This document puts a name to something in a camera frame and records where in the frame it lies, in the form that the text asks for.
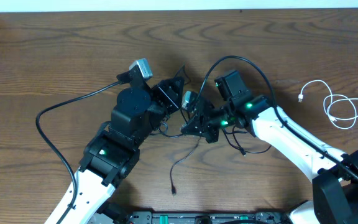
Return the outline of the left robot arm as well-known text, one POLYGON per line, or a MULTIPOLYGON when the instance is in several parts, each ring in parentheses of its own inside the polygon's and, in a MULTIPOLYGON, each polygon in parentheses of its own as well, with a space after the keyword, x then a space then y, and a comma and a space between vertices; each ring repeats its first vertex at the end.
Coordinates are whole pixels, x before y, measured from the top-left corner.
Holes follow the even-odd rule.
POLYGON ((109 121, 85 147, 65 195, 47 223, 88 223, 139 161, 140 145, 179 109, 185 81, 162 80, 149 87, 133 79, 117 96, 109 121))

